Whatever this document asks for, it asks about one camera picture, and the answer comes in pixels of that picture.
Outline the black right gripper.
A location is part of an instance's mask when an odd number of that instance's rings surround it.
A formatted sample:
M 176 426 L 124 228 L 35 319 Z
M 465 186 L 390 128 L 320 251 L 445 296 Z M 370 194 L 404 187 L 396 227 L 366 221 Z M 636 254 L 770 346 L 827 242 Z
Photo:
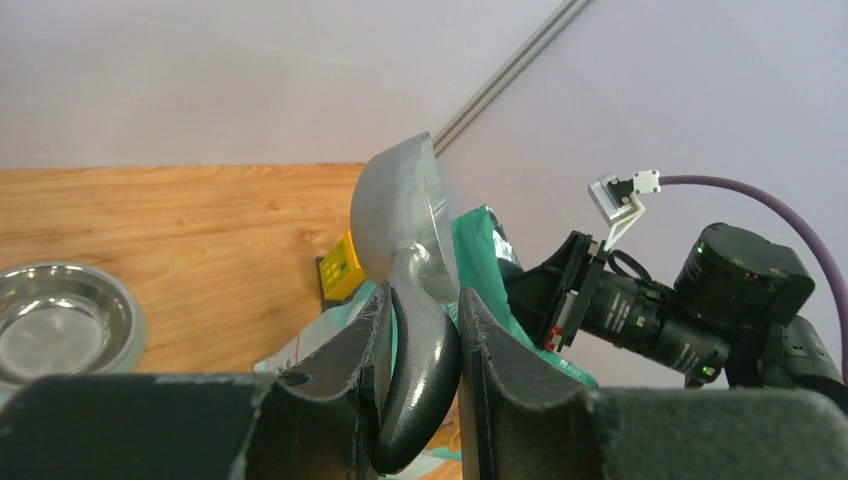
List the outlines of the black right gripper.
M 505 283 L 510 311 L 534 345 L 572 345 L 606 266 L 604 246 L 572 231 L 550 258 Z

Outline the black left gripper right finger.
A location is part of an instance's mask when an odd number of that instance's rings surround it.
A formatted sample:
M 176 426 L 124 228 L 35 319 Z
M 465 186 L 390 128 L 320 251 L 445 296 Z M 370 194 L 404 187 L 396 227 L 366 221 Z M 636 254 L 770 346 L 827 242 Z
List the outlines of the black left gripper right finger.
M 820 394 L 593 388 L 521 344 L 470 288 L 457 326 L 467 479 L 847 475 L 847 419 Z

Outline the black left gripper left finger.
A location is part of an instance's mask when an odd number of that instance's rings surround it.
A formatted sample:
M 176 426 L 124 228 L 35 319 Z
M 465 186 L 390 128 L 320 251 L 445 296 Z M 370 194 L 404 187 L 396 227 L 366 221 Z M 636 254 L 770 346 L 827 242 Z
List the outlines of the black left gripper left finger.
M 1 412 L 5 479 L 374 479 L 392 300 L 279 374 L 48 376 Z

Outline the green pet food bag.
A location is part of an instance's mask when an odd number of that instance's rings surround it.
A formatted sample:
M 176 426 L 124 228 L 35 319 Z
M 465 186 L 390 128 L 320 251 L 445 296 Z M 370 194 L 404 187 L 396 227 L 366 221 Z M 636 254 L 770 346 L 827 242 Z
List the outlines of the green pet food bag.
M 395 448 L 403 466 L 423 457 L 440 420 L 457 415 L 471 479 L 599 479 L 586 410 L 592 386 L 565 361 L 531 348 L 509 309 L 494 227 L 478 208 L 453 221 L 462 295 L 438 310 L 449 330 L 448 371 L 436 404 Z M 245 445 L 231 474 L 244 479 L 374 479 L 371 457 L 389 387 L 400 376 L 398 290 L 366 283 L 360 298 L 325 312 L 272 361 L 253 401 Z

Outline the grey metal food scoop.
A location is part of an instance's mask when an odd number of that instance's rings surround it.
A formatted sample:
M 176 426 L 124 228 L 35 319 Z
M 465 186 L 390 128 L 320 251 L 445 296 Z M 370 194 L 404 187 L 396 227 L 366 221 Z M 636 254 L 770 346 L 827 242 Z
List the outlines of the grey metal food scoop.
M 350 229 L 367 278 L 387 284 L 397 324 L 394 372 L 372 450 L 380 474 L 404 470 L 453 403 L 461 373 L 459 297 L 446 197 L 429 132 L 375 155 L 352 196 Z

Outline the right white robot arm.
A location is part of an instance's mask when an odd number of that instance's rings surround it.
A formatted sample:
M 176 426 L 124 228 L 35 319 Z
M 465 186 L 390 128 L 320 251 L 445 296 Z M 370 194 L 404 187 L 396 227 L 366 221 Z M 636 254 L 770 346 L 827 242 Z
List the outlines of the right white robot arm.
M 681 373 L 689 388 L 725 376 L 733 387 L 802 389 L 847 405 L 842 376 L 800 315 L 813 279 L 791 248 L 751 231 L 707 226 L 672 285 L 573 232 L 505 288 L 539 348 L 560 350 L 585 331 Z

